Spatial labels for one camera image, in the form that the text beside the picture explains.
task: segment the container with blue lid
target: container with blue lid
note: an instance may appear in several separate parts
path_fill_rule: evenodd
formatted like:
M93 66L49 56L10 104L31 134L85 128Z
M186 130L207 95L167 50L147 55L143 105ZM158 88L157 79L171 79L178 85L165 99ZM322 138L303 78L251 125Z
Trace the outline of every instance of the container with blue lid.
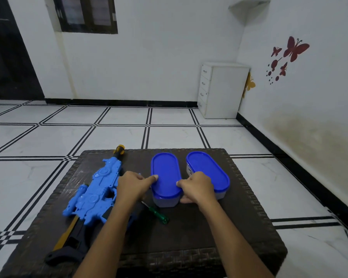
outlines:
M203 172L212 179L217 199L222 199L225 196L230 184L229 177L210 155L194 151L187 155L186 161L189 176L195 172Z
M180 200L182 189L177 187L181 174L178 159L171 153L156 154L151 160L151 175L158 175L152 184L153 201L161 208L174 207Z

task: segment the door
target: door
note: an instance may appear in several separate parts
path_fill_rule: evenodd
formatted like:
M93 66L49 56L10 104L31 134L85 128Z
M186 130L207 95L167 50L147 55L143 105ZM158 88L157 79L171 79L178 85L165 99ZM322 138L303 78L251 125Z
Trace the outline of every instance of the door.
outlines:
M44 98L8 0L0 0L0 99Z

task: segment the table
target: table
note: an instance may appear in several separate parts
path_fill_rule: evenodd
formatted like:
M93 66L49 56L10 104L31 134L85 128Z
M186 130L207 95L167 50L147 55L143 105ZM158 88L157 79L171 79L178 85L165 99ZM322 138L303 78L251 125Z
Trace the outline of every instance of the table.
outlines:
M178 158L181 175L186 178L186 156L192 151L206 152L228 174L230 188L219 202L265 265L276 275L287 255L287 249L224 149L125 150L122 166L124 170L148 177L152 157L160 152L170 152ZM62 210L79 185L90 183L93 173L104 166L102 159L112 155L113 150L87 150L80 155L26 231L0 272L0 277L72 276L78 267L76 263L67 262L50 267L43 259L72 220L63 217ZM145 197L145 201L153 205L150 191ZM161 209L170 218L167 225L161 224L140 203L137 203L135 211L138 219L126 234L118 276L225 276L210 228L195 204L178 204L173 208ZM93 238L100 228L101 224L95 228Z

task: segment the window pane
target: window pane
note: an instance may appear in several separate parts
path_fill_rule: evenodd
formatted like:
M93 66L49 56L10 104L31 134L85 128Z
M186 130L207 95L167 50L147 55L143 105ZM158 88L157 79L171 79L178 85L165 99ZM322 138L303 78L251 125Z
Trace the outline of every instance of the window pane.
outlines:
M70 24L84 24L80 0L62 0L63 7Z
M94 24L111 25L108 0L90 0L93 10Z

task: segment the hand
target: hand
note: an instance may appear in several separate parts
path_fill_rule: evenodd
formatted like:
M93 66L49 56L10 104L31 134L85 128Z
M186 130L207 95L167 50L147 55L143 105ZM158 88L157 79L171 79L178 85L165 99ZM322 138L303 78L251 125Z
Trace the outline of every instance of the hand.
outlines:
M157 179L158 175L145 179L138 173L125 172L118 180L116 204L128 205L132 208Z
M181 203L194 202L201 208L207 203L216 201L212 180L203 172L195 172L188 179L181 179L177 182L177 186L184 191Z

